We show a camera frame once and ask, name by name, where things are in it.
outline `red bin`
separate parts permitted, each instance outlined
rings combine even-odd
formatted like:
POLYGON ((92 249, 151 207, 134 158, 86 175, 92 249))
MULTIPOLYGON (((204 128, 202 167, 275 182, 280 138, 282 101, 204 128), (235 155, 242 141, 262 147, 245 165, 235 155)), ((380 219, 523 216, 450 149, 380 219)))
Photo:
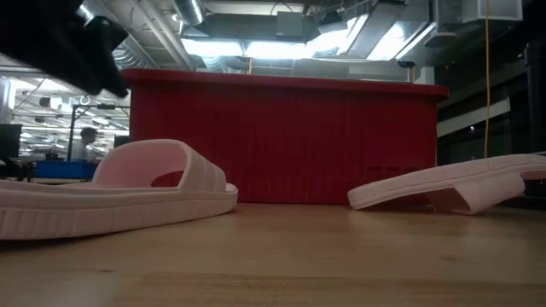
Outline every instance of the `red bin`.
POLYGON ((124 71, 131 140, 186 142, 240 201, 345 204, 366 182, 435 166, 446 88, 150 69, 124 71))

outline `wooden surface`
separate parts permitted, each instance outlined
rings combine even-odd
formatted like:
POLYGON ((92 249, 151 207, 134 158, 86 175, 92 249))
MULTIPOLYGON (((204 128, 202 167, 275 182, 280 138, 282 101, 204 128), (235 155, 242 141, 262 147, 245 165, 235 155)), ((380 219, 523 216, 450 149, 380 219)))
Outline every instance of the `wooden surface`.
POLYGON ((546 306, 545 218, 239 205, 116 235, 0 242, 0 306, 546 306))

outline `slide sandal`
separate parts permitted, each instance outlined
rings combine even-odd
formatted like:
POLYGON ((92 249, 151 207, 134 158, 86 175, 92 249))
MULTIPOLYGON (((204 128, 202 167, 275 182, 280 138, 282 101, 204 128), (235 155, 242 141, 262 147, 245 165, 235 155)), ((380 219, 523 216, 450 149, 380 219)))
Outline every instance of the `slide sandal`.
POLYGON ((185 143, 131 142, 112 150, 90 183, 0 181, 0 239, 98 235, 212 217, 232 210, 237 195, 224 172, 185 143), (177 171, 177 187, 150 188, 177 171))
POLYGON ((546 157, 514 154, 434 167, 349 191, 354 209, 422 194, 439 211, 472 215, 521 195, 524 180, 546 178, 546 157))

